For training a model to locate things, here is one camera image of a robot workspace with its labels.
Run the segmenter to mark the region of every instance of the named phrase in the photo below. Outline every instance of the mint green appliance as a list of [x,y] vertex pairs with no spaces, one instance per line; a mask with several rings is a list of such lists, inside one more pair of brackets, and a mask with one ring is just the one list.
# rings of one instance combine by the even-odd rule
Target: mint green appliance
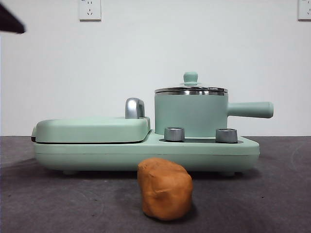
[[272,104],[228,104],[227,90],[200,86],[194,72],[184,78],[181,90],[155,91],[155,131],[145,117],[144,102],[129,98],[125,117],[39,122],[32,134],[36,160],[65,174],[134,171],[140,161],[150,157],[174,161],[188,171],[225,175],[252,168],[259,157],[259,144],[227,129],[226,119],[272,117]]

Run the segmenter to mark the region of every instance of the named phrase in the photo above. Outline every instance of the orange clay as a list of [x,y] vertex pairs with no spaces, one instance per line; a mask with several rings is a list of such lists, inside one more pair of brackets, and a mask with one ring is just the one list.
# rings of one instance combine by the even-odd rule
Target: orange clay
[[161,158],[138,165],[142,210],[160,220],[184,216],[191,208],[192,178],[179,164]]

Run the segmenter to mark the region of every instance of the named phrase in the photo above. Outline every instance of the power socket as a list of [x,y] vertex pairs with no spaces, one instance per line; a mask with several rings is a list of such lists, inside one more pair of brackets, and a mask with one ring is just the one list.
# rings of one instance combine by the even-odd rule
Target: power socket
[[79,0],[80,21],[102,20],[101,0]]
[[311,0],[298,0],[298,20],[311,20]]

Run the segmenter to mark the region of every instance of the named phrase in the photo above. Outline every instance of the pot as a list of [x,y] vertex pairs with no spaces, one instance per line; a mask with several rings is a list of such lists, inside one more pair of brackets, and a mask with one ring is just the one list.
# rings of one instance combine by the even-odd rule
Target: pot
[[227,128],[228,116],[271,118],[271,102],[228,103],[228,90],[197,82],[196,72],[186,72],[179,87],[155,90],[155,133],[167,127],[185,129],[185,137],[214,137]]

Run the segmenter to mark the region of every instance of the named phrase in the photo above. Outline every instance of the metal handle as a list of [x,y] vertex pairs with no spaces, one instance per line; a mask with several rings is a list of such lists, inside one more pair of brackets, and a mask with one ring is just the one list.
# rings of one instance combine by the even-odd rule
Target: metal handle
[[125,103],[125,119],[145,117],[144,101],[138,98],[128,98]]

